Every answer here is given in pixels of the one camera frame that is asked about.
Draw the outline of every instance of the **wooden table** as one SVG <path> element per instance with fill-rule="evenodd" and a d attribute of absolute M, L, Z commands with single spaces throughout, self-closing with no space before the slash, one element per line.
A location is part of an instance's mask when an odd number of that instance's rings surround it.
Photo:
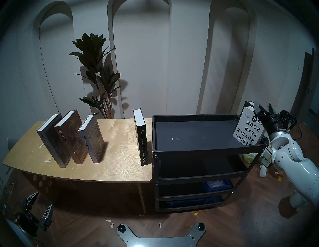
<path fill-rule="evenodd" d="M 145 123 L 148 165 L 141 166 L 134 119 L 98 119 L 105 141 L 104 154 L 98 164 L 94 164 L 87 154 L 83 164 L 75 164 L 71 159 L 66 168 L 59 167 L 36 132 L 43 121 L 35 123 L 21 137 L 3 160 L 3 164 L 21 170 L 39 192 L 50 201 L 57 198 L 61 188 L 76 189 L 72 183 L 73 180 L 137 183 L 145 213 L 140 183 L 148 183 L 152 180 L 152 119 L 145 119 Z"/>

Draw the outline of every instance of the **homes book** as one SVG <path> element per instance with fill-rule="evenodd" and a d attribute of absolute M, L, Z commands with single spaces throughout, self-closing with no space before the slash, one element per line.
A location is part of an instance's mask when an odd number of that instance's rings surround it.
<path fill-rule="evenodd" d="M 90 114 L 78 130 L 93 163 L 99 163 L 104 144 L 103 137 L 94 114 Z"/>
<path fill-rule="evenodd" d="M 40 128 L 38 128 L 37 133 L 57 164 L 60 167 L 66 167 L 71 156 L 54 129 L 54 126 L 61 118 L 61 113 L 53 114 Z"/>
<path fill-rule="evenodd" d="M 244 106 L 241 112 L 233 137 L 243 145 L 258 144 L 266 130 L 254 114 L 253 102 L 246 103 L 248 106 Z"/>
<path fill-rule="evenodd" d="M 135 132 L 137 139 L 138 151 L 141 159 L 141 165 L 148 164 L 146 124 L 141 109 L 133 110 Z"/>
<path fill-rule="evenodd" d="M 55 126 L 65 147 L 68 149 L 73 161 L 82 164 L 87 154 L 87 149 L 78 133 L 82 125 L 78 110 L 69 111 Z"/>

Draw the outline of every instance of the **herringbone floor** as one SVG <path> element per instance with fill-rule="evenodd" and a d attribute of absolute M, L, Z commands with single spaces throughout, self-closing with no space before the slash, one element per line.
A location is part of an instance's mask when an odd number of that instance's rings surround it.
<path fill-rule="evenodd" d="M 319 166 L 319 140 L 305 125 L 303 137 L 298 140 L 304 156 Z M 299 131 L 293 130 L 293 137 Z M 155 214 L 153 185 L 146 184 L 145 200 L 148 214 L 142 214 L 135 185 L 75 183 L 78 191 L 60 194 L 53 212 L 53 223 L 47 232 L 38 231 L 38 239 L 49 246 L 126 246 L 116 232 L 116 226 L 125 223 L 139 237 L 174 237 L 186 235 L 196 222 L 204 222 L 206 232 L 197 246 L 290 246 L 298 238 L 312 217 L 310 204 L 292 209 L 289 195 L 294 187 L 282 177 L 279 181 L 273 168 L 260 178 L 255 166 L 224 207 L 176 214 Z M 9 208 L 17 201 L 36 192 L 19 172 L 10 178 L 14 182 Z M 32 208 L 40 218 L 49 202 L 39 196 Z"/>

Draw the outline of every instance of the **metal mounting plate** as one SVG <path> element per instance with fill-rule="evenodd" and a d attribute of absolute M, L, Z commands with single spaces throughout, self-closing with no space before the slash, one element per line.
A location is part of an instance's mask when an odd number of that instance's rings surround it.
<path fill-rule="evenodd" d="M 206 231 L 206 227 L 203 223 L 198 222 L 185 237 L 137 237 L 125 224 L 118 225 L 116 231 L 127 247 L 195 247 Z"/>

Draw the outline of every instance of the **black knob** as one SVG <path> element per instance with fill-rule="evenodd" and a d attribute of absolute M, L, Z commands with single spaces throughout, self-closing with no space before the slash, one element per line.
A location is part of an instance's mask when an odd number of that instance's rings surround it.
<path fill-rule="evenodd" d="M 124 225 L 122 225 L 122 224 L 119 224 L 118 225 L 118 227 L 117 227 L 117 230 L 119 231 L 119 232 L 125 232 L 126 231 L 126 227 L 124 226 Z"/>
<path fill-rule="evenodd" d="M 204 225 L 204 223 L 199 223 L 199 224 L 198 224 L 198 229 L 199 229 L 200 231 L 204 231 L 204 230 L 205 230 L 205 225 Z"/>

